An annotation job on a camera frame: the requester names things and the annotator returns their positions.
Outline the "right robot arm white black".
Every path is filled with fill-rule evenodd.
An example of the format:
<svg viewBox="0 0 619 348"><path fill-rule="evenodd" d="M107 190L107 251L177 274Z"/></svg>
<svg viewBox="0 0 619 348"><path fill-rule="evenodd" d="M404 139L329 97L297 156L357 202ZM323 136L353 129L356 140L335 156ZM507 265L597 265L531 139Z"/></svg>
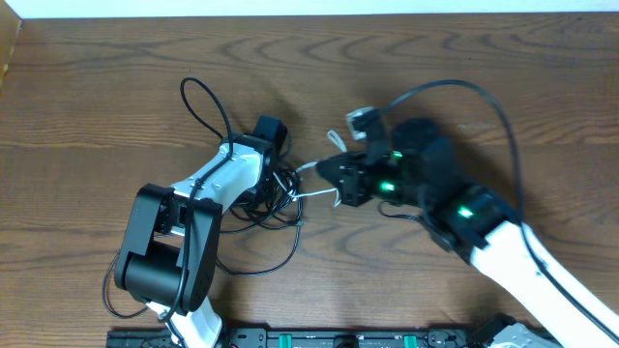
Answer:
<svg viewBox="0 0 619 348"><path fill-rule="evenodd" d="M372 122L364 133L364 151L316 165L343 204L380 198L419 208L417 220L440 247L503 287L562 346L617 346L617 314L548 252L514 208L463 173L432 120L408 120L390 137Z"/></svg>

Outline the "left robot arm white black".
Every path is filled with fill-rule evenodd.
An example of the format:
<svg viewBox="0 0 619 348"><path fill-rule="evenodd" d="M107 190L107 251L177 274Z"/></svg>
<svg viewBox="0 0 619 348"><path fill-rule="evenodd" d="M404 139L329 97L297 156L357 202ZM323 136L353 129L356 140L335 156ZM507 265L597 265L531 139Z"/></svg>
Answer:
<svg viewBox="0 0 619 348"><path fill-rule="evenodd" d="M281 135L236 134L187 179L147 184L136 195L114 281L160 317L186 347L217 345L223 321L208 292L223 213L266 181L280 159Z"/></svg>

